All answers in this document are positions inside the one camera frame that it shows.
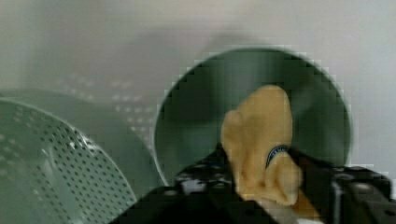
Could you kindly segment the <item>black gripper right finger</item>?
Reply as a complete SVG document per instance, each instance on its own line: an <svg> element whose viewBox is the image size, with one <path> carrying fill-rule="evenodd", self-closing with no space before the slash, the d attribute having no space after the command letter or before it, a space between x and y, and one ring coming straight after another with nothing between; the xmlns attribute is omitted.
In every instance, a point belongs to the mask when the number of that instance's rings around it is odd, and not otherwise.
<svg viewBox="0 0 396 224"><path fill-rule="evenodd" d="M333 165L291 148L302 192L324 224L396 224L391 180L361 166Z"/></svg>

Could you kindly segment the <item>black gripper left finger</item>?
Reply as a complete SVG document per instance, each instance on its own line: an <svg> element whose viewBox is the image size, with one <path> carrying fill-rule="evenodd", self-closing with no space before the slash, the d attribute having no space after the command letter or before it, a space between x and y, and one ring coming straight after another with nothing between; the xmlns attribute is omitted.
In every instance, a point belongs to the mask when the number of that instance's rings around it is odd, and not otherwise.
<svg viewBox="0 0 396 224"><path fill-rule="evenodd" d="M109 224L278 224L235 189L222 145L179 172L171 186L142 196Z"/></svg>

